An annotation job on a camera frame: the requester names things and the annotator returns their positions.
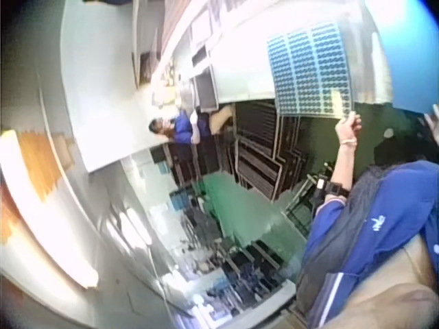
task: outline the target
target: green floor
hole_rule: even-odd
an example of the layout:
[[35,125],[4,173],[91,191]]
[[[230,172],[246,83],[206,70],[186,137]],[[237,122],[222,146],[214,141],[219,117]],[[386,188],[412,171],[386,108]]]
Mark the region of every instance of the green floor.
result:
[[[373,149],[382,141],[384,131],[391,127],[395,134],[406,132],[410,129],[410,121],[401,111],[390,106],[356,104],[355,109],[363,121],[355,159],[355,174],[358,175],[373,163]],[[308,172],[316,172],[325,161],[335,160],[338,148],[334,131],[336,123],[333,119],[304,120],[300,144],[309,153]],[[270,203],[256,191],[237,185],[227,173],[206,176],[204,185],[225,236],[234,236],[241,245],[262,239],[286,261],[293,255],[301,257],[305,239],[281,213],[292,197],[290,192]]]

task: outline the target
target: white logo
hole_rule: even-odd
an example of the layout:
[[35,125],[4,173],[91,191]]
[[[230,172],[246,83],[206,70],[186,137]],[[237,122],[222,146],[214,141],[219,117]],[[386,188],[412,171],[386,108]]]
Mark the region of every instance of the white logo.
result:
[[372,229],[373,229],[375,232],[378,232],[379,229],[381,228],[381,226],[384,224],[385,217],[384,217],[384,216],[380,216],[380,217],[378,217],[378,219],[376,219],[376,218],[372,218],[372,220],[375,222],[375,224],[373,224]]

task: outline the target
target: blue jacket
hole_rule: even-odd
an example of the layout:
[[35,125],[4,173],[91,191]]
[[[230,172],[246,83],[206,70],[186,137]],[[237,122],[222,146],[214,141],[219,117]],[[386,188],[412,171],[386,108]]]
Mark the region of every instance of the blue jacket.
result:
[[[391,170],[381,181],[358,240],[343,268],[327,273],[309,312],[308,328],[318,328],[337,316],[349,295],[414,236],[426,242],[439,276],[439,166],[417,161]],[[344,204],[329,202],[317,214],[305,257],[337,221]]]
[[[209,120],[206,119],[206,117],[208,116],[203,116],[202,114],[198,116],[197,126],[200,130],[200,137],[207,137],[211,135]],[[191,144],[192,125],[187,113],[185,111],[181,111],[181,113],[175,118],[174,122],[174,141],[176,143]]]

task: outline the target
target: worker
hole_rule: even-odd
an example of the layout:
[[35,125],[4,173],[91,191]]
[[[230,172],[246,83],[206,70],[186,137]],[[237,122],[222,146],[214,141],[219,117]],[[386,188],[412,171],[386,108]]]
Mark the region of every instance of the worker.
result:
[[439,166],[373,166],[352,187],[360,130],[354,112],[335,126],[340,148],[330,182],[318,182],[327,195],[307,241],[297,307],[311,329],[433,328]]
[[233,117],[234,111],[233,105],[227,105],[210,116],[193,111],[189,117],[186,111],[181,110],[180,114],[171,120],[153,119],[149,129],[155,134],[166,136],[174,143],[198,144],[201,138],[218,134],[227,120]]

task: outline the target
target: fluorescent light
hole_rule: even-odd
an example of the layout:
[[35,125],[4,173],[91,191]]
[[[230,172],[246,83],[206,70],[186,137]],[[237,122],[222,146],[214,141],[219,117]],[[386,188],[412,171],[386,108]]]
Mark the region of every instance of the fluorescent light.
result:
[[132,248],[146,249],[146,243],[137,233],[129,218],[125,213],[120,212],[119,217],[122,223],[122,234]]
[[145,226],[143,225],[137,213],[131,208],[127,209],[126,213],[128,215],[128,218],[131,220],[132,225],[137,230],[143,241],[145,241],[147,245],[151,245],[152,244],[151,236],[146,230]]
[[125,243],[125,241],[122,239],[122,237],[120,236],[120,233],[118,233],[118,231],[116,231],[115,227],[112,225],[111,222],[107,221],[106,222],[106,227],[107,230],[110,232],[111,237],[116,240],[116,242],[118,242],[118,244],[120,244],[120,246],[122,248],[125,249],[125,251],[128,254],[131,254],[130,248],[127,246],[127,244]]
[[11,196],[36,240],[78,284],[84,288],[96,287],[99,276],[79,250],[63,211],[40,201],[29,178],[15,131],[2,134],[0,154],[1,169]]

